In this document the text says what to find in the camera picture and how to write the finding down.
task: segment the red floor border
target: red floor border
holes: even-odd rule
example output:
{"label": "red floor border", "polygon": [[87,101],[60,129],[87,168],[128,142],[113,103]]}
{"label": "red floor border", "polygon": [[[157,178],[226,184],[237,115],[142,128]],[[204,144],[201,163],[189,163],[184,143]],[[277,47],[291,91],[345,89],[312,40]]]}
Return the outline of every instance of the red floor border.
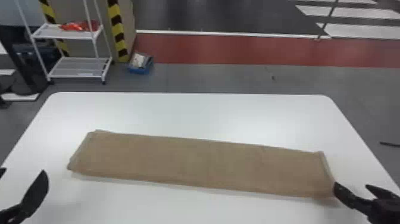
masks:
{"label": "red floor border", "polygon": [[158,63],[400,68],[400,41],[138,33],[135,50]]}

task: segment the beige cloth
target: beige cloth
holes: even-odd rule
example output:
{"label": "beige cloth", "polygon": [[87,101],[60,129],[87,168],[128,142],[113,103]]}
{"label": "beige cloth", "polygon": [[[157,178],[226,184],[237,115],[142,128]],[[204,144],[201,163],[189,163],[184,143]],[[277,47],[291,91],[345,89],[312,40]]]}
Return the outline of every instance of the beige cloth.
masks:
{"label": "beige cloth", "polygon": [[263,145],[89,132],[68,169],[90,176],[331,197],[334,180],[323,152]]}

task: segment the table surface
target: table surface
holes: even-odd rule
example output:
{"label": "table surface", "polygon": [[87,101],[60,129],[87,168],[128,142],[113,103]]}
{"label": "table surface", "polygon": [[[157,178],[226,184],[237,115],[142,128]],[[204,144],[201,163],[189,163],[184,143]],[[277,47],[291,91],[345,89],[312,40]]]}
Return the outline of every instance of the table surface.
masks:
{"label": "table surface", "polygon": [[367,223],[336,200],[95,178],[66,169],[95,129],[324,151],[337,181],[363,197],[400,193],[334,102],[321,95],[69,92],[50,96],[4,163],[0,208],[41,169],[50,190],[28,223]]}

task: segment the gray floor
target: gray floor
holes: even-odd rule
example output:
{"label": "gray floor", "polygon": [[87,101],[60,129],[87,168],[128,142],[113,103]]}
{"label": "gray floor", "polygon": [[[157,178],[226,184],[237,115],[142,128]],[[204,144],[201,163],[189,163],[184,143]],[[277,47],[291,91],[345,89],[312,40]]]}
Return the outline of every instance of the gray floor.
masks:
{"label": "gray floor", "polygon": [[156,64],[150,75],[138,76],[126,73],[125,66],[115,65],[106,86],[99,80],[56,80],[36,102],[16,102],[9,109],[0,110],[0,162],[54,92],[323,94],[335,101],[400,185],[400,149],[378,144],[400,142],[399,72],[400,69],[349,67]]}

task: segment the red item on shelf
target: red item on shelf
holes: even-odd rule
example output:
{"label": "red item on shelf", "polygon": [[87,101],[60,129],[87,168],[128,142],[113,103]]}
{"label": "red item on shelf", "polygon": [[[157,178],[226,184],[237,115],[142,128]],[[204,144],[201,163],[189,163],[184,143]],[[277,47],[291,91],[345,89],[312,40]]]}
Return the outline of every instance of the red item on shelf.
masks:
{"label": "red item on shelf", "polygon": [[[99,22],[97,20],[92,20],[91,22],[93,31],[99,29]],[[69,22],[60,25],[60,28],[65,31],[90,31],[89,23],[87,20],[82,22]]]}
{"label": "red item on shelf", "polygon": [[[99,22],[97,20],[92,20],[91,24],[93,31],[97,31],[99,29]],[[81,22],[80,26],[83,28],[84,31],[90,31],[89,23],[87,20]]]}
{"label": "red item on shelf", "polygon": [[82,31],[83,30],[83,28],[79,25],[79,23],[74,23],[74,22],[64,23],[63,25],[60,25],[60,28],[63,30],[66,30],[66,31],[71,31],[71,30]]}

